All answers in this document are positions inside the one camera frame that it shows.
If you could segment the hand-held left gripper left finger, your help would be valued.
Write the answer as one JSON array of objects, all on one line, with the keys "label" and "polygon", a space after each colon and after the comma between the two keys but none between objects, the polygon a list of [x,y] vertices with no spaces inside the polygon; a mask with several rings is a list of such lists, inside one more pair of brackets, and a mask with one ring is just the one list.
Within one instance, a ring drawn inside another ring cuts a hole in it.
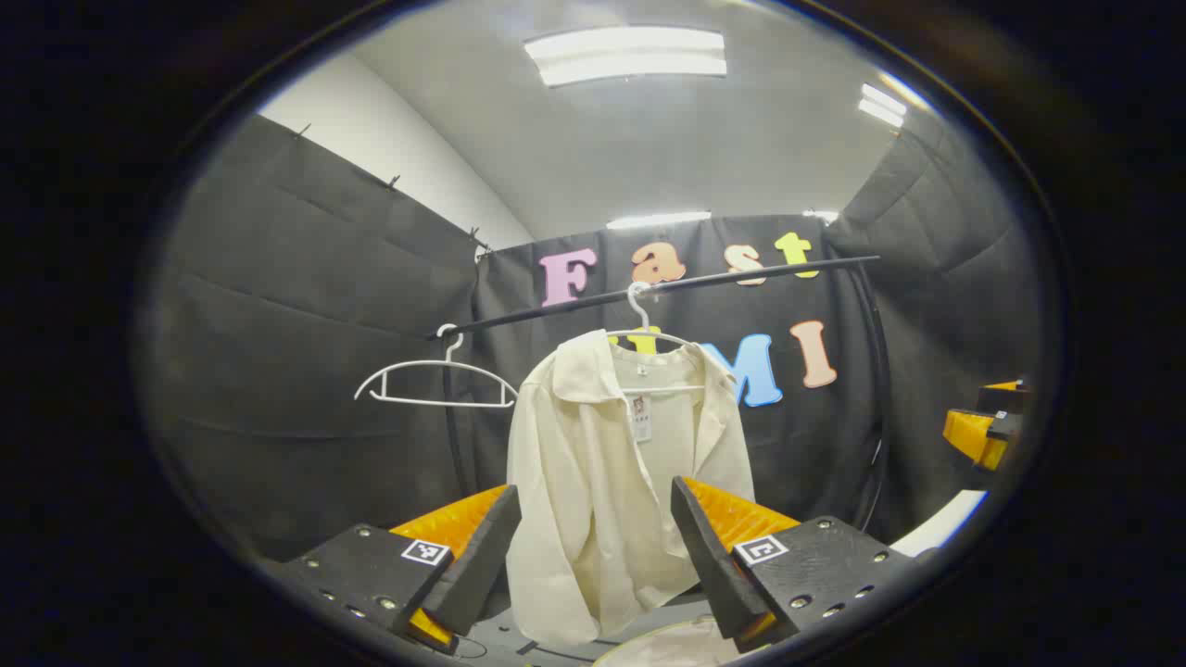
[{"label": "hand-held left gripper left finger", "polygon": [[453,654],[483,617],[519,520],[516,485],[496,485],[397,527],[349,526],[264,570],[326,615]]}]

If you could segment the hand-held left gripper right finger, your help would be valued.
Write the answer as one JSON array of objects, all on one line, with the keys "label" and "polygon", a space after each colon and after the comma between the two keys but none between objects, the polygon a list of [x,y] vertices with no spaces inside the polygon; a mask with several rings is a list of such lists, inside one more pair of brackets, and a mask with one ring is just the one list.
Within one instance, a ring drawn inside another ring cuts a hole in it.
[{"label": "hand-held left gripper right finger", "polygon": [[687,476],[671,515],[725,640],[750,653],[895,596],[916,558],[839,517],[805,521]]}]

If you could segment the cream button-up shirt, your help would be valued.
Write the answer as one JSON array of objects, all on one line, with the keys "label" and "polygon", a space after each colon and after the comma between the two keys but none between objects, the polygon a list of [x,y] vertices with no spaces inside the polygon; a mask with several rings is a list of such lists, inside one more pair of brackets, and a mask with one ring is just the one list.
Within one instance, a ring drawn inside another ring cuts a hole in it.
[{"label": "cream button-up shirt", "polygon": [[[624,388],[649,394],[650,442],[636,443]],[[518,390],[506,479],[521,522],[506,554],[519,633],[574,647],[616,635],[699,583],[671,515],[687,476],[755,498],[737,377],[707,347],[645,355],[602,330],[556,347]]]}]

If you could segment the white plastic clothes hanger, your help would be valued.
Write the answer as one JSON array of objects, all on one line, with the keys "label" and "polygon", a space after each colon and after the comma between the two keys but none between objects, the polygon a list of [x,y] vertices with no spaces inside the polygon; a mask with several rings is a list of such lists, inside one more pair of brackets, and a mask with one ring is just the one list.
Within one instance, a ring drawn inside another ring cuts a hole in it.
[{"label": "white plastic clothes hanger", "polygon": [[[649,337],[653,339],[664,339],[667,342],[672,342],[675,345],[690,347],[691,343],[677,336],[671,336],[670,333],[661,333],[661,331],[652,331],[650,325],[650,316],[648,310],[640,305],[640,296],[648,292],[653,286],[651,282],[631,282],[626,288],[626,300],[629,307],[635,311],[640,319],[640,326],[636,330],[618,330],[618,331],[606,331],[607,337]],[[668,393],[686,393],[694,390],[703,390],[704,385],[648,385],[648,387],[632,387],[624,388],[624,396],[645,396],[645,394],[668,394]]]},{"label": "white plastic clothes hanger", "polygon": [[[461,409],[461,407],[467,407],[467,409],[509,409],[516,405],[519,393],[505,379],[496,375],[495,371],[487,371],[487,369],[452,358],[453,352],[463,347],[463,338],[465,336],[463,336],[461,328],[453,324],[453,322],[445,322],[445,324],[436,329],[436,338],[446,345],[442,358],[402,360],[402,362],[377,369],[372,375],[361,381],[359,387],[353,393],[352,400],[359,401],[361,398],[369,396],[374,401],[383,404],[449,407],[449,409]],[[448,389],[442,389],[442,398],[394,396],[389,389],[390,377],[394,371],[426,368],[440,369],[442,371],[442,381],[449,379],[448,371],[453,371],[453,369],[455,371],[468,371],[470,374],[487,377],[487,380],[492,380],[498,385],[498,398],[493,402],[459,401],[449,398]]]}]

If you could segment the black clothes rack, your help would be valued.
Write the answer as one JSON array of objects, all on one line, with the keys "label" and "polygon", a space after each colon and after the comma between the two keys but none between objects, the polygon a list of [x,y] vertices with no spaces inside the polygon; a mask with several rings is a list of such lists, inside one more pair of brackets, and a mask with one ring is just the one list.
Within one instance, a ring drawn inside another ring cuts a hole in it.
[{"label": "black clothes rack", "polygon": [[459,287],[417,294],[428,307],[417,333],[463,326],[463,355],[521,383],[555,347],[594,330],[636,328],[625,300],[636,278],[659,282],[644,296],[650,324],[699,345],[734,379],[755,497],[797,517],[831,515],[865,528],[880,494],[885,446],[884,370],[857,263],[785,271],[738,282],[706,282],[727,271],[723,250],[667,242],[613,252],[521,246],[483,258]]}]

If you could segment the black backdrop cloth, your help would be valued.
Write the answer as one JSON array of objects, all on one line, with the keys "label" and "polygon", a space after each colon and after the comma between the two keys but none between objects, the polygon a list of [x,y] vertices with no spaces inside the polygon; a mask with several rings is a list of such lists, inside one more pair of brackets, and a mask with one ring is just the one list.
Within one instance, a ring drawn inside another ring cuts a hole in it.
[{"label": "black backdrop cloth", "polygon": [[[869,520],[897,536],[982,474],[940,439],[948,409],[1041,366],[1048,312],[1024,220],[978,152],[930,125],[890,145],[839,224],[718,217],[668,231],[519,244],[747,250],[872,261],[884,478]],[[145,312],[145,396],[172,464],[232,535],[289,559],[359,522],[394,526],[505,479],[508,409],[352,400],[400,360],[433,358],[421,291],[461,286],[474,241],[415,199],[283,126],[253,117],[195,182]],[[397,396],[490,401],[468,371],[394,371]]]}]

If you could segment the large ceiling light panel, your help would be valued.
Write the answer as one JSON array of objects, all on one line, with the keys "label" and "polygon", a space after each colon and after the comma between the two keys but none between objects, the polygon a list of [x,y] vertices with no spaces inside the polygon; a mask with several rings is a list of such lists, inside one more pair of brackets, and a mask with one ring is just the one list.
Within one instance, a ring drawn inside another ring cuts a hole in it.
[{"label": "large ceiling light panel", "polygon": [[656,75],[723,80],[728,72],[723,34],[694,27],[584,28],[543,34],[523,50],[549,88]]}]

